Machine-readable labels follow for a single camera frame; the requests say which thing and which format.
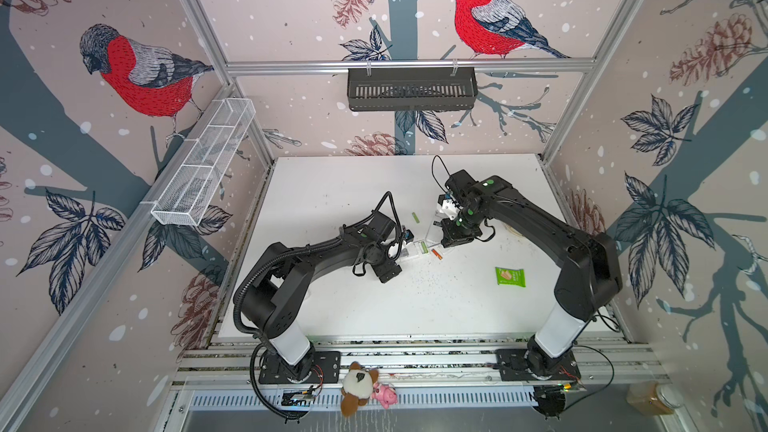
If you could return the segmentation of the white red remote control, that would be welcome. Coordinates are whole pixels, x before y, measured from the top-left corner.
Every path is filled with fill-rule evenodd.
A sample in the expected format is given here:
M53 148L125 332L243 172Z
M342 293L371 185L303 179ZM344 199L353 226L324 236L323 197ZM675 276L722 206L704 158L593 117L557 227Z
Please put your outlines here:
M428 247L440 244L443 239L443 229L439 222L433 222L429 228L427 235L424 239Z

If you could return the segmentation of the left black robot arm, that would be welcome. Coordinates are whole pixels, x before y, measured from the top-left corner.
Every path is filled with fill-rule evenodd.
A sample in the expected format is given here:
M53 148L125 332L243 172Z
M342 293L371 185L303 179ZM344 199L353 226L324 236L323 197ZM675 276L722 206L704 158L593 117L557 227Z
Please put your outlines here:
M314 280L348 267L356 277L372 271L385 284L401 273L398 259L409 237L387 191L369 215L341 226L334 238L267 247L232 295L235 328L266 348L263 377L300 383L314 373L315 347L296 322Z

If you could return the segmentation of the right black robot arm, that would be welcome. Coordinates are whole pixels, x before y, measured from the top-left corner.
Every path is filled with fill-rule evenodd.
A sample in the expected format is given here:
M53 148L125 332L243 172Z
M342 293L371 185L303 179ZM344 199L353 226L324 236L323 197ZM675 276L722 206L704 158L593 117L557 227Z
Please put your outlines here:
M534 377L550 378L566 361L587 323L623 288L614 239L568 225L499 176L477 181L459 170L449 176L445 186L445 196L458 206L458 213L441 221L443 247L479 240L480 226L498 220L560 267L554 287L556 305L529 339L525 354L527 370Z

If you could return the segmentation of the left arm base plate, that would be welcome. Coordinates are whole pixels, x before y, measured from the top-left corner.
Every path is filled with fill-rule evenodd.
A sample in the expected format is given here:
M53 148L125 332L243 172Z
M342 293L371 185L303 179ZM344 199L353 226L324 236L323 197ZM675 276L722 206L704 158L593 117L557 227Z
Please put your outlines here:
M311 349L297 364L288 364L276 352L266 352L258 362L260 385L336 384L341 369L338 351Z

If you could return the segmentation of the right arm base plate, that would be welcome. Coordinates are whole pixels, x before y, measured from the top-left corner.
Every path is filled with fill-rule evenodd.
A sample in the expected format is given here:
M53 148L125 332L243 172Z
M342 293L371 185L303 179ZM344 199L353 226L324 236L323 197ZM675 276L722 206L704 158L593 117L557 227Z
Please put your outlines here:
M495 358L503 382L581 380L581 373L572 350L561 357L551 358L545 353L532 352L528 349L497 349Z

